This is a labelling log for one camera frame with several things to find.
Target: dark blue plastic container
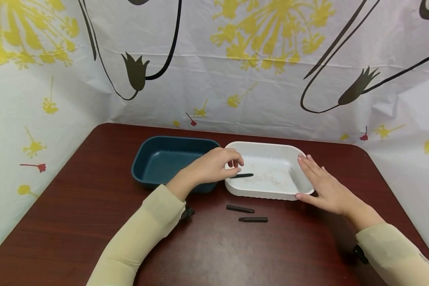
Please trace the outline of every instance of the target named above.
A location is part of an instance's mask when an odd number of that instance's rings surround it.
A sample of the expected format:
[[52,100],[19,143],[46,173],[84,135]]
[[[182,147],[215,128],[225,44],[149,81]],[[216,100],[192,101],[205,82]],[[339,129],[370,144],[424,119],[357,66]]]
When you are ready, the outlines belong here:
[[[167,184],[179,170],[219,146],[218,142],[209,139],[151,137],[138,150],[131,166],[131,175],[145,189],[154,190],[160,184]],[[192,192],[209,193],[216,184],[201,184]]]

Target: black tulip print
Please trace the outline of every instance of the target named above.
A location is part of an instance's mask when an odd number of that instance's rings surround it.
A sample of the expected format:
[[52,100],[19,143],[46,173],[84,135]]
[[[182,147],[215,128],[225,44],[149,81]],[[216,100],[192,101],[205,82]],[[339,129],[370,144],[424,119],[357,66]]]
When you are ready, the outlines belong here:
[[[341,44],[338,46],[338,48],[335,49],[335,46],[340,42],[340,40],[342,39],[342,37],[347,33],[347,31],[349,30],[349,28],[353,25],[354,21],[358,17],[359,13],[364,8],[367,0],[362,0],[362,2],[360,3],[358,9],[351,16],[350,20],[347,22],[347,24],[345,25],[345,27],[341,30],[341,32],[335,38],[334,42],[330,45],[330,47],[328,48],[328,50],[323,54],[323,56],[320,58],[320,60],[314,65],[314,67],[304,77],[304,79],[306,79],[309,76],[311,76],[314,72],[316,72],[315,75],[313,76],[313,78],[311,78],[311,80],[309,81],[309,83],[305,87],[305,90],[302,93],[301,100],[300,100],[300,105],[301,105],[301,108],[303,110],[305,110],[307,112],[314,113],[314,114],[322,114],[324,112],[328,112],[328,111],[330,111],[332,109],[335,109],[338,106],[347,105],[349,103],[352,103],[354,100],[358,99],[362,94],[366,94],[366,93],[374,90],[375,88],[378,88],[381,85],[386,84],[387,82],[390,82],[393,79],[396,79],[399,76],[404,75],[405,73],[410,72],[411,70],[416,69],[418,66],[421,66],[422,64],[424,64],[424,63],[426,63],[426,62],[429,61],[429,57],[427,57],[427,58],[423,59],[422,61],[414,64],[413,66],[409,67],[408,69],[402,70],[401,72],[398,72],[395,75],[392,75],[392,76],[384,79],[383,81],[379,82],[378,84],[376,84],[376,85],[374,85],[372,87],[369,87],[369,88],[368,88],[368,85],[380,73],[379,72],[376,73],[377,70],[374,70],[373,72],[370,72],[370,67],[368,67],[367,69],[362,70],[361,75],[342,94],[342,96],[338,100],[338,104],[337,105],[332,106],[331,108],[325,109],[323,111],[314,111],[314,110],[308,109],[305,106],[304,99],[305,99],[305,95],[308,92],[308,89],[311,87],[311,85],[316,80],[316,78],[318,77],[318,75],[322,72],[322,70],[327,66],[327,64],[329,63],[329,61],[337,54],[337,52],[350,39],[350,37],[352,37],[354,35],[354,33],[362,26],[362,24],[369,17],[369,15],[373,12],[373,10],[376,8],[376,6],[378,5],[378,3],[380,3],[380,1],[381,0],[377,0],[375,2],[375,4],[367,12],[367,14],[365,15],[365,17],[360,21],[360,23],[353,29],[353,31],[346,37],[346,39],[344,39],[344,41],[341,42]],[[421,16],[422,19],[429,20],[429,9],[426,8],[426,2],[427,2],[427,0],[422,0],[421,1],[420,7],[419,7],[419,15]]]
[[[128,2],[130,2],[135,6],[143,5],[148,1],[149,0],[128,0]],[[122,58],[124,59],[130,85],[135,90],[135,93],[128,98],[118,93],[118,91],[116,90],[116,87],[114,86],[110,78],[110,75],[108,74],[108,71],[106,70],[105,64],[103,63],[103,59],[100,54],[100,47],[97,42],[97,36],[95,35],[94,26],[92,25],[92,21],[89,18],[89,13],[87,12],[86,0],[78,0],[78,3],[79,3],[79,6],[81,7],[81,11],[84,16],[84,21],[86,23],[89,39],[91,40],[91,48],[92,48],[92,55],[94,57],[94,61],[97,60],[97,55],[98,55],[98,58],[100,59],[100,63],[106,74],[106,77],[108,78],[110,84],[112,85],[115,93],[119,97],[121,97],[124,100],[134,99],[137,96],[138,92],[143,90],[143,88],[145,88],[146,81],[152,81],[154,79],[158,79],[167,71],[170,63],[172,62],[173,53],[175,52],[175,48],[176,48],[176,40],[178,39],[178,30],[179,30],[180,20],[181,20],[182,0],[178,0],[178,12],[176,14],[175,34],[173,35],[172,47],[170,48],[169,54],[167,56],[167,60],[163,65],[163,67],[160,69],[160,71],[158,71],[154,75],[146,75],[146,67],[149,64],[149,61],[146,61],[143,64],[142,56],[140,56],[137,60],[134,60],[133,57],[127,52],[125,52],[126,56],[122,54]]]
[[373,81],[373,79],[379,75],[380,73],[376,73],[378,69],[370,72],[370,66],[367,70],[362,70],[359,78],[356,79],[355,83],[353,83],[343,94],[340,96],[338,100],[338,105],[347,105],[352,103],[354,100],[358,99],[361,94],[364,92],[365,88]]
[[128,0],[128,1],[134,5],[143,5],[144,3],[148,2],[149,0]]
[[146,66],[148,66],[149,61],[147,60],[146,63],[143,64],[141,59],[143,56],[140,56],[138,60],[134,60],[127,52],[126,55],[127,57],[124,57],[123,54],[121,56],[126,64],[130,85],[134,90],[141,91],[145,88]]

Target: sleeve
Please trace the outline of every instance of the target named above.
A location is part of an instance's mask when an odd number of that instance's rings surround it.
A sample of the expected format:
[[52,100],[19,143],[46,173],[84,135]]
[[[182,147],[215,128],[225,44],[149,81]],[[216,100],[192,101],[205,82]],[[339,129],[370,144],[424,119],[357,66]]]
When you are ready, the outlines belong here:
[[360,231],[356,238],[387,285],[429,286],[429,260],[394,226],[372,226]]
[[185,204],[166,186],[154,190],[110,240],[87,286],[132,286],[139,266],[178,224]]

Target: table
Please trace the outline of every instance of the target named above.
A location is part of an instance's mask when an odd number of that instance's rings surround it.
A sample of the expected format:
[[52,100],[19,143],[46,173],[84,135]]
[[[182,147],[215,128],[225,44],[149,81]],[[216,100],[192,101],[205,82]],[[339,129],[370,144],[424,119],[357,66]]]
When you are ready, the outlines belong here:
[[[365,151],[353,145],[178,129],[96,127],[0,246],[0,286],[84,286],[110,238],[149,194],[130,174],[141,143],[155,135],[293,145],[378,210],[429,258],[429,249]],[[161,241],[136,285],[385,285],[353,254],[353,228],[301,202],[236,197],[223,183],[191,194],[195,210]],[[241,223],[239,205],[268,223]]]

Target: white tray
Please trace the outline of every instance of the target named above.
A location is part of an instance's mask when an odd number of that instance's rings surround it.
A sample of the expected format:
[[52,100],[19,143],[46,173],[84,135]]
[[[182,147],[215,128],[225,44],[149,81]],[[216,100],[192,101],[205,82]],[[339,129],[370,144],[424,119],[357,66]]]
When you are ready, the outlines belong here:
[[314,192],[299,166],[298,155],[303,152],[298,148],[239,141],[226,148],[234,148],[242,155],[245,166],[241,174],[254,174],[248,178],[226,179],[226,188],[233,195],[296,201],[296,193]]

